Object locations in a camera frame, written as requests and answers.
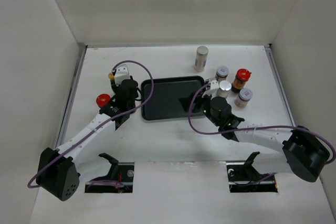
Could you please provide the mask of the green-label sauce bottle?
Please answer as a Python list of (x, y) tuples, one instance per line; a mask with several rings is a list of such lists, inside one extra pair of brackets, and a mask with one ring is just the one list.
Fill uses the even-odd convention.
[(113, 74), (112, 72), (110, 72), (110, 73), (108, 74), (108, 77), (109, 77), (109, 79), (110, 79), (111, 81), (114, 80), (114, 74)]

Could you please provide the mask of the silver-lid white jar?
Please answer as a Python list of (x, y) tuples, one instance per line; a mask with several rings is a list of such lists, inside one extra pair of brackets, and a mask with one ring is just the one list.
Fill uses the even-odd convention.
[(232, 84), (229, 81), (222, 80), (219, 83), (219, 88), (217, 90), (217, 96), (222, 98), (227, 98), (232, 89)]

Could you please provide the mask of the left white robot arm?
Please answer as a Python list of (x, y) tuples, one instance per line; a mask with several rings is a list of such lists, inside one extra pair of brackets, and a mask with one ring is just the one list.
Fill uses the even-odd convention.
[(75, 137), (53, 150), (46, 148), (40, 155), (36, 184), (61, 201), (68, 200), (77, 190), (79, 165), (98, 142), (111, 136), (136, 110), (138, 83), (130, 75), (112, 82), (114, 97), (100, 108), (95, 118)]

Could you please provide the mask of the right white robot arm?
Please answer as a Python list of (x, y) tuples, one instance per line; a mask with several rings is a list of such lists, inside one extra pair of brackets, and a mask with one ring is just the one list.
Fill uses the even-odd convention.
[(238, 143), (250, 143), (272, 150), (252, 152), (241, 164), (229, 165), (231, 180), (258, 181), (276, 173), (293, 173), (315, 182), (326, 164), (335, 160), (330, 143), (303, 126), (261, 126), (235, 116), (222, 97), (191, 94), (180, 98), (183, 110), (192, 115), (202, 112), (217, 128), (217, 134)]

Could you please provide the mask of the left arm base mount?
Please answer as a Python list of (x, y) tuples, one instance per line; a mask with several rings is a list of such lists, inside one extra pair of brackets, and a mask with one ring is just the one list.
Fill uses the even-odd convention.
[(107, 153), (99, 154), (99, 161), (104, 160), (93, 178), (85, 183), (87, 194), (125, 194), (133, 192), (135, 163), (119, 162)]

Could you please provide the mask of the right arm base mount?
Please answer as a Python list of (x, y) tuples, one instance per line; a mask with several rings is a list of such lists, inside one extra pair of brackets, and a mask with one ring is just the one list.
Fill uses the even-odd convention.
[(231, 193), (277, 193), (275, 173), (260, 174), (253, 167), (257, 155), (253, 152), (245, 161), (226, 164), (229, 191)]

